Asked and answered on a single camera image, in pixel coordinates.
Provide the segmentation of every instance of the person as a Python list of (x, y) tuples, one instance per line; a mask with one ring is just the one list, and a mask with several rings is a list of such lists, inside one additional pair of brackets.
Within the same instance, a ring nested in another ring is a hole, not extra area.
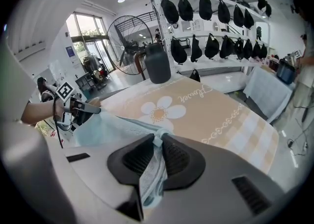
[(257, 28), (256, 28), (256, 39), (262, 40), (261, 37), (262, 37), (262, 28), (260, 26), (257, 26)]
[(57, 88), (53, 85), (48, 85), (43, 77), (37, 79), (37, 88), (39, 90), (39, 100), (41, 102), (47, 102), (54, 99)]
[[(92, 99), (89, 104), (100, 107), (99, 97)], [(64, 106), (62, 100), (55, 102), (55, 114), (62, 118)], [(53, 116), (53, 100), (44, 103), (28, 103), (24, 109), (21, 121), (25, 124), (36, 124)]]
[(307, 39), (308, 39), (307, 36), (306, 36), (306, 34), (301, 35), (301, 38), (302, 38), (302, 40), (303, 40), (304, 46), (306, 46)]
[(155, 30), (155, 32), (156, 32), (156, 34), (155, 34), (155, 40), (156, 40), (157, 43), (159, 43), (159, 42), (161, 42), (160, 31), (159, 31), (159, 29), (157, 28), (157, 29)]
[(305, 45), (303, 57), (298, 60), (300, 65), (300, 75), (296, 78), (296, 87), (290, 98), (285, 111), (274, 124), (279, 131), (291, 120), (296, 117), (299, 111), (302, 111), (304, 121), (304, 111), (306, 114), (312, 107), (314, 95), (314, 28), (306, 16), (304, 8), (308, 4), (304, 0), (294, 0), (294, 7), (305, 23), (306, 37), (302, 36)]

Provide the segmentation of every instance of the machine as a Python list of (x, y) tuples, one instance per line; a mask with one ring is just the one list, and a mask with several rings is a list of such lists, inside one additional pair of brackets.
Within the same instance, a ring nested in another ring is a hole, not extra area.
[[(34, 88), (8, 51), (3, 57), (10, 61), (6, 67), (15, 67), (17, 75), (26, 79), (20, 82)], [(26, 203), (46, 222), (264, 223), (286, 202), (275, 182), (232, 152), (164, 134), (162, 155), (168, 178), (159, 191), (161, 202), (146, 216), (138, 185), (152, 158), (154, 135), (62, 149), (54, 139), (13, 120), (21, 117), (31, 93), (16, 98), (21, 106), (16, 103), (13, 116), (1, 108), (0, 159)], [(73, 108), (82, 123), (87, 119), (84, 114), (100, 112), (71, 98), (68, 83), (57, 93), (65, 105), (58, 124), (71, 122)], [(9, 100), (4, 98), (3, 104), (10, 105)]]

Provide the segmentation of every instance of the person's arm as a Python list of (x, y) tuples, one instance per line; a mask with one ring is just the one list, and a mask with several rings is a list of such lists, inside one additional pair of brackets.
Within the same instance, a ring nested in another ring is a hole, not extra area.
[(303, 57), (300, 59), (301, 65), (314, 65), (314, 57)]
[[(92, 99), (89, 104), (100, 107), (99, 98)], [(44, 103), (28, 103), (25, 107), (21, 120), (25, 124), (36, 124), (52, 117), (53, 100)], [(55, 113), (62, 118), (64, 111), (62, 100), (55, 102)]]

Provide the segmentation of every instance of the black bottle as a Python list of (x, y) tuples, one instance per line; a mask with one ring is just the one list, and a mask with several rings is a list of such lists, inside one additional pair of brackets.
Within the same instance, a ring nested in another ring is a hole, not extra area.
[(171, 78), (170, 64), (167, 53), (160, 43), (146, 46), (144, 62), (151, 82), (162, 84)]

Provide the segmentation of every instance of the fan guard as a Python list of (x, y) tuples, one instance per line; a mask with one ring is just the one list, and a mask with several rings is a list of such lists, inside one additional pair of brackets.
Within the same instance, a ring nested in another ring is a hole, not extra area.
[[(134, 55), (145, 49), (145, 45), (153, 43), (152, 34), (147, 25), (138, 17), (122, 16), (117, 18), (109, 27), (107, 49), (114, 55), (112, 62), (117, 69), (129, 75), (138, 75)], [(143, 58), (140, 60), (142, 70), (146, 69)]]

